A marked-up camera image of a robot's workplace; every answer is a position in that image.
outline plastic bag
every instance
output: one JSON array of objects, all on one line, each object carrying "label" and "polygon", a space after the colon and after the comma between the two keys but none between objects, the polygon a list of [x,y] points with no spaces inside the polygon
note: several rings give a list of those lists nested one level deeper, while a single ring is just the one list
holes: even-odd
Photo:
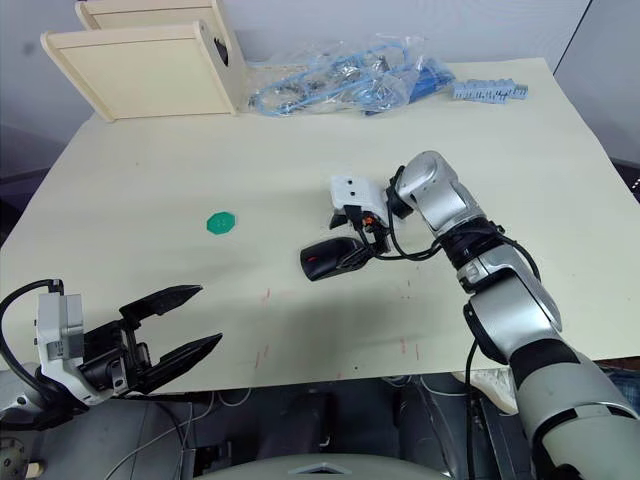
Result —
[{"label": "plastic bag", "polygon": [[274,57],[253,70],[249,107],[283,116],[344,109],[374,114],[406,105],[454,79],[444,64],[425,57],[423,45],[417,37],[378,36],[365,48],[340,42]]}]

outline green hexagon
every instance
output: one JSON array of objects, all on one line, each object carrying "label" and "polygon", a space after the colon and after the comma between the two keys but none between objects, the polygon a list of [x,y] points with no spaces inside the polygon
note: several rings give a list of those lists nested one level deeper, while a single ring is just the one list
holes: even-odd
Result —
[{"label": "green hexagon", "polygon": [[207,220],[207,230],[214,235],[228,233],[236,225],[236,217],[229,212],[218,212]]}]

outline beige tabletop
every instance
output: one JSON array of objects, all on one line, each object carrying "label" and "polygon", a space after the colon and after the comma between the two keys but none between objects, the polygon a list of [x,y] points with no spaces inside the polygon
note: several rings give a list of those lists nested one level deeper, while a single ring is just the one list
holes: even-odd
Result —
[{"label": "beige tabletop", "polygon": [[[139,340],[158,357],[222,332],[218,347],[159,391],[194,391],[460,370],[472,341],[466,295],[443,254],[370,262],[317,283],[301,248],[328,230],[329,178],[384,185],[400,164],[439,151],[490,218],[533,254],[565,338],[594,358],[640,354],[640,208],[542,59],[454,64],[461,80],[513,78],[507,105],[438,94],[383,115],[257,115],[120,120],[93,116],[36,192],[1,251],[2,295],[60,277],[81,293],[85,328],[170,285],[204,291]],[[218,211],[236,227],[205,228]],[[407,250],[430,234],[414,215]],[[37,296],[7,313],[21,361],[35,360]],[[490,367],[482,355],[474,366]]]}]

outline gray wall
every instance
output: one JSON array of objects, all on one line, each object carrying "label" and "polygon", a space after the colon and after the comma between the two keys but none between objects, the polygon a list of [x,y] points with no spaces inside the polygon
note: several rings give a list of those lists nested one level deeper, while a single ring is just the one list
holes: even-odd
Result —
[{"label": "gray wall", "polygon": [[640,1],[594,0],[556,79],[609,156],[640,165]]},{"label": "gray wall", "polygon": [[[41,141],[36,153],[3,148],[0,176],[51,165],[91,108],[40,47],[45,30],[81,29],[73,0],[0,0],[3,143]],[[248,60],[304,41],[374,33],[427,37],[448,61],[545,57],[553,69],[588,0],[226,0]],[[18,139],[8,140],[9,135]]]}]

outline blue connector strip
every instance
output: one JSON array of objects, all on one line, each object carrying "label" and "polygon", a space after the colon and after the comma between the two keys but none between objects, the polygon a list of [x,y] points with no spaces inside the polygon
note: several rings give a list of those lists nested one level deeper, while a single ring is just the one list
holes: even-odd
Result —
[{"label": "blue connector strip", "polygon": [[524,100],[529,89],[512,80],[469,80],[453,82],[453,98],[483,103],[507,103],[507,98]]}]

